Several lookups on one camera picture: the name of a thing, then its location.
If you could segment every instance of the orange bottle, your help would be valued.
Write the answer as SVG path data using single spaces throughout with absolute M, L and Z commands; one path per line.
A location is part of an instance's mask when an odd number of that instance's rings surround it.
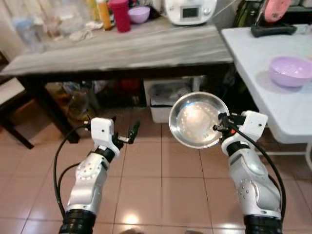
M 111 17 L 108 10 L 108 5 L 106 0 L 97 0 L 97 8 L 101 21 L 103 22 L 103 26 L 105 30 L 111 30 Z

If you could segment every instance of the lavender bowl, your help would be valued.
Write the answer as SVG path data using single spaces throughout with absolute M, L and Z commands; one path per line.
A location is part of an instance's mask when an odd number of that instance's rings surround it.
M 128 11 L 132 23 L 144 23 L 150 16 L 151 9 L 148 6 L 136 6 Z
M 312 80 L 312 61 L 290 56 L 276 57 L 270 64 L 270 77 L 281 86 L 303 86 Z

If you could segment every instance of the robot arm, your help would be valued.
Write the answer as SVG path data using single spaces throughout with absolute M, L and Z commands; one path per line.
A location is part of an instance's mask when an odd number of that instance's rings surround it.
M 241 116 L 221 115 L 221 124 L 214 127 L 223 133 L 221 147 L 229 156 L 230 174 L 237 189 L 247 234 L 282 233 L 281 196 L 254 146 L 231 129 L 228 121 L 239 125 L 241 132 L 257 141 L 267 119 L 266 115 L 246 111 Z
M 220 125 L 215 125 L 214 130 L 222 132 L 221 147 L 229 156 L 230 173 L 244 214 L 246 233 L 282 234 L 280 192 L 270 180 L 254 146 L 231 128 L 231 125 L 239 126 L 239 131 L 257 141 L 267 116 L 246 111 L 240 116 L 221 114 L 219 118 Z M 113 121 L 102 118 L 91 121 L 92 139 L 97 149 L 77 167 L 76 182 L 60 234 L 92 234 L 110 163 L 119 155 L 123 143 L 134 142 L 138 127 L 139 123 L 128 137 L 120 137 L 114 134 Z
M 140 123 L 129 131 L 128 137 L 114 134 L 111 119 L 91 120 L 91 136 L 96 150 L 76 169 L 76 182 L 65 209 L 60 234 L 92 234 L 102 198 L 102 188 L 113 158 L 118 157 L 124 143 L 133 143 Z

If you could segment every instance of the wooden chair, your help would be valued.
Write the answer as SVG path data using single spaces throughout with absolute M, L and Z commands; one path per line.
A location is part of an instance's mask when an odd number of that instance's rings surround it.
M 7 59 L 0 52 L 0 71 L 7 64 Z M 31 96 L 16 78 L 0 79 L 0 126 L 6 129 L 28 149 L 32 149 L 34 146 L 16 131 L 14 124 L 7 116 L 17 108 L 28 103 L 31 99 Z

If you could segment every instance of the metal bowl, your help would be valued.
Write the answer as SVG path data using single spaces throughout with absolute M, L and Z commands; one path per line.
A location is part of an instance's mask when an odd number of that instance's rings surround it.
M 218 115 L 229 114 L 225 103 L 215 95 L 196 92 L 182 96 L 172 107 L 169 127 L 183 145 L 203 149 L 219 142 L 221 133 L 213 130 Z

